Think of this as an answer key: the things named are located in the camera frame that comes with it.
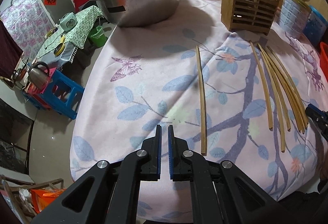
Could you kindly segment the red plastic mesh basket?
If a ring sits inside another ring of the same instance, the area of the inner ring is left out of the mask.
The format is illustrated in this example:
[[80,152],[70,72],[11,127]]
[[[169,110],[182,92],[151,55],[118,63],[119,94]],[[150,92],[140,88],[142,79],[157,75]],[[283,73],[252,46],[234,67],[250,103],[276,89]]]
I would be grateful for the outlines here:
[[320,43],[320,67],[326,80],[328,80],[328,45],[324,42]]

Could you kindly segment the pink floral tablecloth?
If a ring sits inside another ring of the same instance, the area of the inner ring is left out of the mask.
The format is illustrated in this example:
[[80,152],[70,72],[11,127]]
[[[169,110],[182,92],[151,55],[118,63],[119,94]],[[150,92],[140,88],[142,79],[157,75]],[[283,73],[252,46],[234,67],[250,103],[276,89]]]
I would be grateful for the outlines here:
[[161,177],[143,182],[137,214],[161,222],[191,222],[190,185],[169,177],[167,128],[199,151],[200,98],[195,50],[201,54],[207,112],[207,159],[234,162],[275,200],[324,168],[327,142],[314,126],[291,130],[280,150],[279,121],[267,123],[266,100],[254,56],[269,46],[304,104],[327,109],[327,81],[317,52],[274,23],[268,35],[229,32],[221,0],[181,0],[175,14],[146,28],[117,27],[96,60],[78,109],[70,170],[80,178],[99,160],[122,160],[162,126]]

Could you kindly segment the blue lidded plastic container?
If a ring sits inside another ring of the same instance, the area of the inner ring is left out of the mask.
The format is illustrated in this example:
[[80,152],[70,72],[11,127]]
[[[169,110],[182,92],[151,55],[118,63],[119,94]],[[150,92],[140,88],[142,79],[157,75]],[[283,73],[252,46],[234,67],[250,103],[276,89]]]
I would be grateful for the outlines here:
[[303,33],[313,46],[318,46],[327,29],[327,20],[315,7],[310,6],[310,9],[311,14],[309,15]]

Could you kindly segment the blue plastic stool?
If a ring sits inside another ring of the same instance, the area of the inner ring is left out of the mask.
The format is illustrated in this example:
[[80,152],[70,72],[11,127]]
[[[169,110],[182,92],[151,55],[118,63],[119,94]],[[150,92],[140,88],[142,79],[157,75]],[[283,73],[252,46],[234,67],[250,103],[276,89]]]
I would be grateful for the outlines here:
[[56,68],[50,69],[50,80],[43,90],[29,84],[24,97],[37,109],[54,110],[72,120],[77,117],[77,107],[84,87],[71,80]]

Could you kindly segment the gold lid milk powder tin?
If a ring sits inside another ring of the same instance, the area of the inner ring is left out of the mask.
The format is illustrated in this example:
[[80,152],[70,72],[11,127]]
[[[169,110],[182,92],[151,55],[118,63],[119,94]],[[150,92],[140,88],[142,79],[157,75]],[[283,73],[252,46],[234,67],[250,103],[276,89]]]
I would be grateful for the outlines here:
[[311,11],[303,0],[284,0],[277,23],[290,37],[298,39]]

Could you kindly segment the orange plastic bag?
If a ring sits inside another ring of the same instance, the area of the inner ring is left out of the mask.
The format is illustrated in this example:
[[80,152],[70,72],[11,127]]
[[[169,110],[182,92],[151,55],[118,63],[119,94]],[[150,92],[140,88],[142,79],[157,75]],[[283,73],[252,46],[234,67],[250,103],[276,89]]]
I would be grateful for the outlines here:
[[51,204],[56,198],[58,198],[65,189],[31,189],[32,205],[37,214],[44,210],[49,204]]

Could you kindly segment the green plastic bucket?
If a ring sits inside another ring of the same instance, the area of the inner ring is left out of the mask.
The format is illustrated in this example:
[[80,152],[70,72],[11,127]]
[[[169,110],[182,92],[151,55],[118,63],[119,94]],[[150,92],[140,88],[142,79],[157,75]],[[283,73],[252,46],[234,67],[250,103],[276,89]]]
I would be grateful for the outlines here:
[[95,28],[92,28],[88,37],[90,38],[94,46],[97,48],[103,47],[107,42],[105,31],[103,30],[103,27],[100,25],[98,25]]

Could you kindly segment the wooden utensil holder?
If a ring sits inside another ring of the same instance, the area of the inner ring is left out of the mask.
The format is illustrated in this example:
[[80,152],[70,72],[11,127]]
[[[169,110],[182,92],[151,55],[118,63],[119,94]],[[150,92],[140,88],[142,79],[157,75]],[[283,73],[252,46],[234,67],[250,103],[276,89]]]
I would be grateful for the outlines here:
[[221,22],[227,30],[268,35],[279,0],[222,0]]

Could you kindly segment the steel kettle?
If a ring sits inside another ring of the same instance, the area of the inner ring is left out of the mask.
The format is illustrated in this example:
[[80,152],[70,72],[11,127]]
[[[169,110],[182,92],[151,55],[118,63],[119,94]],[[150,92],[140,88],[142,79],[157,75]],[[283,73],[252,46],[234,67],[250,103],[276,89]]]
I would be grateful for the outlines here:
[[28,69],[28,80],[34,84],[39,90],[43,90],[50,80],[49,66],[43,62],[38,61]]

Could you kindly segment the green patterned side table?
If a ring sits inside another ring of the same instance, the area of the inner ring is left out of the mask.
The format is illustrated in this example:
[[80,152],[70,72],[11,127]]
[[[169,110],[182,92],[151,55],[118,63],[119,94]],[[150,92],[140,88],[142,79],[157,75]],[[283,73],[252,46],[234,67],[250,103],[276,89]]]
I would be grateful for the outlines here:
[[77,24],[68,32],[61,26],[49,38],[47,38],[36,55],[36,59],[53,52],[61,42],[62,36],[65,37],[65,45],[71,43],[75,48],[83,49],[87,36],[89,35],[94,23],[99,17],[103,17],[101,10],[97,6],[90,6],[76,14]]

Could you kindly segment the small green rice cooker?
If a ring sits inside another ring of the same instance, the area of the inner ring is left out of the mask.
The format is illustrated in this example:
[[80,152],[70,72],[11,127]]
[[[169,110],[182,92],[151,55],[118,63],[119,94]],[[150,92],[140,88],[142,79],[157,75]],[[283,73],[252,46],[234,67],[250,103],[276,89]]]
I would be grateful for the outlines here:
[[76,15],[73,12],[65,14],[59,20],[59,25],[65,32],[72,30],[77,25]]

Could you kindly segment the dark red cloth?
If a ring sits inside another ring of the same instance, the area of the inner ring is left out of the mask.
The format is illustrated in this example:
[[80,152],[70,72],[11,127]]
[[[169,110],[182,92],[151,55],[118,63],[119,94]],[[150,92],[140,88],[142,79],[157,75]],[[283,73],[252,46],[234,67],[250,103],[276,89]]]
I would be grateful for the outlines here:
[[10,79],[21,56],[23,50],[11,37],[3,22],[0,22],[0,58],[1,77]]

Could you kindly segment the pink floral curtain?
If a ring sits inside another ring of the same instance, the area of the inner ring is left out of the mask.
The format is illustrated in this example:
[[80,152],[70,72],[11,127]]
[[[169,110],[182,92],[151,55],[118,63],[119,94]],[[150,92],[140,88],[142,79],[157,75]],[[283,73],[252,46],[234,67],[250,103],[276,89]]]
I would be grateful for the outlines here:
[[26,58],[33,60],[45,41],[53,24],[41,6],[40,0],[15,0],[1,14],[7,31],[23,50]]

